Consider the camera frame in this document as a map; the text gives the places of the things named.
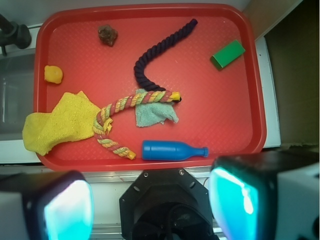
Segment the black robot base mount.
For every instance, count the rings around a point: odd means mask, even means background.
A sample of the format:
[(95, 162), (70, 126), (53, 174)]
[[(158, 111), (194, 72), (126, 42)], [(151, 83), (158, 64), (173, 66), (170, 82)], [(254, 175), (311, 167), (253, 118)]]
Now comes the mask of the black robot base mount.
[(186, 170), (144, 170), (119, 198), (126, 240), (217, 240), (209, 192)]

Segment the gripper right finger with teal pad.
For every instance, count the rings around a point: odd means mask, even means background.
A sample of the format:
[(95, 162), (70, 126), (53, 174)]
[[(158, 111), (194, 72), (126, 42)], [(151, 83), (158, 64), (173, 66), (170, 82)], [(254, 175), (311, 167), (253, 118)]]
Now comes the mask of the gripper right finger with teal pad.
[(209, 202), (229, 240), (317, 240), (320, 156), (273, 150), (220, 156), (212, 164)]

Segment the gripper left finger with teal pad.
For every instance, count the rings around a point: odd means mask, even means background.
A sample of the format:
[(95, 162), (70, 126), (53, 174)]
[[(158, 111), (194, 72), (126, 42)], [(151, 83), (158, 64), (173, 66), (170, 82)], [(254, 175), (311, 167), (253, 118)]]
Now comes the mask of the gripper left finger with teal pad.
[(93, 223), (92, 188), (80, 172), (1, 174), (2, 240), (88, 240)]

